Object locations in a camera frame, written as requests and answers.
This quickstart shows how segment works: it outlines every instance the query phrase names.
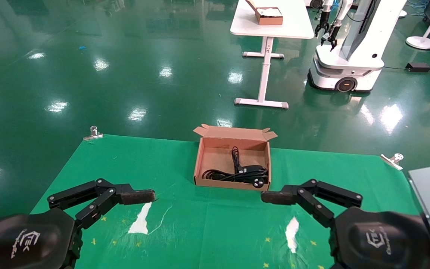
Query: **white humanoid robot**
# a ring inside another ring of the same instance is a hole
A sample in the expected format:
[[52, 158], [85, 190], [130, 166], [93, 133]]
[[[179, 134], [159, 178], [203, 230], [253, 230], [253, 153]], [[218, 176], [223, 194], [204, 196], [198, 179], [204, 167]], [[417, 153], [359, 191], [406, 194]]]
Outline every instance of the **white humanoid robot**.
[[333, 0], [325, 0], [315, 34], [324, 29], [316, 47], [309, 79], [315, 87], [340, 92], [369, 92], [384, 67], [381, 57], [406, 0], [361, 0], [351, 20], [348, 36], [338, 46], [336, 36], [353, 0], [343, 0], [329, 26]]

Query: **black power adapter on floor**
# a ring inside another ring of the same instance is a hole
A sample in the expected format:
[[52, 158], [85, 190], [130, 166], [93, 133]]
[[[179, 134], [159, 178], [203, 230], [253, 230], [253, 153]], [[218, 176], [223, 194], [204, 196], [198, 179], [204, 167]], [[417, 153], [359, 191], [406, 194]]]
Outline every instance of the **black power adapter on floor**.
[[429, 72], [430, 66], [427, 63], [408, 63], [406, 69], [409, 72], [426, 73]]

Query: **white floor lamp base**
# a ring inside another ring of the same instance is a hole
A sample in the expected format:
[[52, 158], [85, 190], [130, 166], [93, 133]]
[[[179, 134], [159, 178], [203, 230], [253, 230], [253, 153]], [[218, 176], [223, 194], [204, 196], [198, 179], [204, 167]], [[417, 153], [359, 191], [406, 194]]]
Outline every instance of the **white floor lamp base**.
[[399, 13], [399, 18], [404, 18], [408, 15], [407, 12], [405, 12], [404, 10], [401, 10], [401, 12]]
[[428, 50], [430, 49], [430, 39], [422, 36], [410, 36], [406, 38], [406, 43], [414, 48]]

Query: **small cardboard box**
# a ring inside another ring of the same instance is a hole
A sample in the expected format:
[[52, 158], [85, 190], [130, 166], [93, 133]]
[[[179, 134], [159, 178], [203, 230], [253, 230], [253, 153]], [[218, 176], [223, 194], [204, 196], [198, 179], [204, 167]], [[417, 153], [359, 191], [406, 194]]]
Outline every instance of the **small cardboard box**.
[[[193, 174], [195, 185], [268, 191], [271, 184], [271, 156], [268, 140], [277, 137], [276, 133], [269, 132], [269, 128], [257, 130], [208, 126], [207, 124], [202, 124], [193, 131], [201, 136]], [[203, 173], [209, 169], [234, 173], [232, 160], [234, 146], [239, 148], [241, 166], [261, 165], [268, 170], [268, 183], [257, 189], [249, 183], [202, 179]]]
[[282, 25], [283, 24], [283, 14], [281, 17], [266, 17], [266, 16], [262, 16], [258, 12], [258, 9], [277, 9], [278, 11], [280, 11], [278, 7], [257, 6], [256, 3], [253, 2], [253, 0], [246, 0], [246, 2], [248, 2], [248, 5], [250, 5], [250, 7], [255, 11], [256, 20], [258, 21], [259, 25]]

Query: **green epoxy floor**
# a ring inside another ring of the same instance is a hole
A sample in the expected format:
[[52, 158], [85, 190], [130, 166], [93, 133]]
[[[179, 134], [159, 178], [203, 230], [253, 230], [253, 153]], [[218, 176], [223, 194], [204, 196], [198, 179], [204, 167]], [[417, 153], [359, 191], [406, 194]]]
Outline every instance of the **green epoxy floor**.
[[[430, 166], [430, 73], [385, 69], [368, 95], [321, 92], [305, 85], [319, 41], [275, 39], [286, 58], [271, 62], [267, 99], [290, 109], [234, 106], [257, 96], [262, 62], [241, 56], [261, 38], [229, 32], [236, 2], [0, 0], [0, 216], [29, 213], [92, 125], [187, 141], [201, 123], [271, 127], [276, 148]], [[421, 19], [398, 21], [387, 66], [430, 64], [404, 43]]]

